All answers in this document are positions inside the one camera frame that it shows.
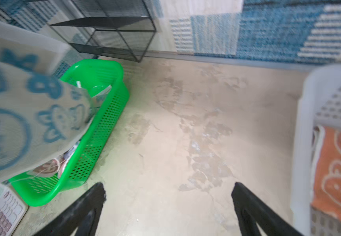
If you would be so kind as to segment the orange bunny pattern towel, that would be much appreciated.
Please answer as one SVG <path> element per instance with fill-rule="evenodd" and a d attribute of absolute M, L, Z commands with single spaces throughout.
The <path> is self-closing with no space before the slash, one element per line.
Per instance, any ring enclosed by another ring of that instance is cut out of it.
<path fill-rule="evenodd" d="M 341 222 L 341 130 L 315 127 L 311 206 Z"/>

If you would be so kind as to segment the blue patterned towel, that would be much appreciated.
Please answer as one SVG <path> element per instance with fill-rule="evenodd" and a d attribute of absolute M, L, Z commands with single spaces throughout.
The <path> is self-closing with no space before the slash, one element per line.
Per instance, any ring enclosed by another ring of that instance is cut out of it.
<path fill-rule="evenodd" d="M 64 153 L 89 128 L 88 92 L 51 74 L 69 49 L 0 21 L 0 183 Z"/>

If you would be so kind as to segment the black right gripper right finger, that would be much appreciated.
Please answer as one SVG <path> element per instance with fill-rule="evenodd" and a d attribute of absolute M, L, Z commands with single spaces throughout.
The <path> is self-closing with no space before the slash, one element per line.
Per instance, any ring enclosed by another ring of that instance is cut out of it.
<path fill-rule="evenodd" d="M 260 236 L 259 228 L 268 236 L 301 235 L 244 184 L 236 182 L 231 197 L 241 235 Z"/>

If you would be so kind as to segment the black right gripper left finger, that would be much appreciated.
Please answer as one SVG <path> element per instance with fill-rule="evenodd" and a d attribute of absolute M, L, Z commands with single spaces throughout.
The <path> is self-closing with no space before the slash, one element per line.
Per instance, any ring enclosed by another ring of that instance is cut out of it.
<path fill-rule="evenodd" d="M 103 183 L 96 183 L 35 235 L 94 236 L 105 201 Z"/>

